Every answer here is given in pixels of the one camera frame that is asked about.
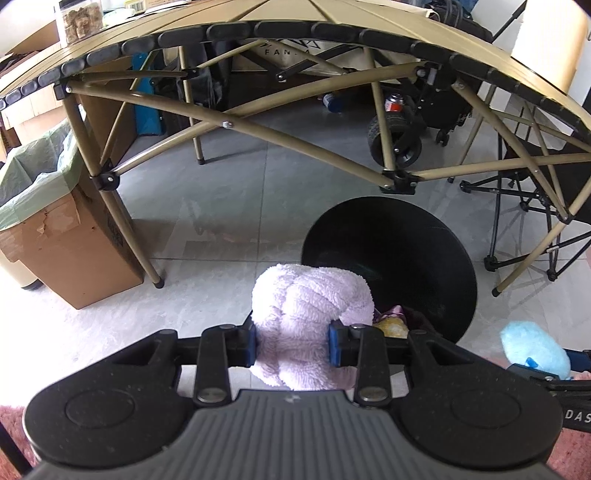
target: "fluffy pink towel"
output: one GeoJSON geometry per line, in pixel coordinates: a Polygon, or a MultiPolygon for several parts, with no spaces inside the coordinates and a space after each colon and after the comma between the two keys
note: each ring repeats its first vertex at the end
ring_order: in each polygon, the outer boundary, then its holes
{"type": "Polygon", "coordinates": [[[252,373],[267,385],[292,390],[347,390],[355,367],[328,360],[328,327],[372,324],[374,302],[365,280],[339,268],[276,265],[252,290],[258,353],[252,373]]]}

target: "screw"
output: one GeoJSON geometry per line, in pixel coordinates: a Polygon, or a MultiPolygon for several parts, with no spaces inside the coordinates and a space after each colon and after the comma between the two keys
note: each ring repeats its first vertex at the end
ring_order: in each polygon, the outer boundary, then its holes
{"type": "Polygon", "coordinates": [[[203,403],[218,403],[224,398],[226,398],[226,392],[221,388],[216,387],[204,388],[199,392],[199,395],[197,395],[197,399],[203,403]]]}
{"type": "Polygon", "coordinates": [[[382,401],[388,398],[388,393],[382,387],[363,387],[359,396],[363,401],[382,401]]]}

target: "light blue plush toy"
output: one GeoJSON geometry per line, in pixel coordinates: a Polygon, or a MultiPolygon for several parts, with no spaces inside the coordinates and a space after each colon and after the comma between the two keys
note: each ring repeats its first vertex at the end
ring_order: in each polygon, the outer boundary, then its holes
{"type": "Polygon", "coordinates": [[[534,322],[510,322],[501,332],[505,356],[523,365],[570,378],[570,360],[564,349],[534,322]]]}

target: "yellow cloth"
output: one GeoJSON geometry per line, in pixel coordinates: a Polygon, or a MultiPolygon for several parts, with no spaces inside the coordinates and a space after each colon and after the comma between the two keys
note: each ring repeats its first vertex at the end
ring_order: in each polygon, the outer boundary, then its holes
{"type": "Polygon", "coordinates": [[[376,328],[379,328],[383,331],[384,336],[390,338],[407,338],[408,337],[408,327],[402,321],[400,317],[392,316],[387,317],[384,320],[376,323],[374,325],[376,328]]]}

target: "white wall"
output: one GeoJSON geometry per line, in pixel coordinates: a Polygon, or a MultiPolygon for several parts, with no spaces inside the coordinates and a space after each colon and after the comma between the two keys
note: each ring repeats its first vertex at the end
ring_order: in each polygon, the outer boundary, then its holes
{"type": "Polygon", "coordinates": [[[55,16],[53,0],[12,0],[0,12],[0,54],[51,22],[55,16]]]}

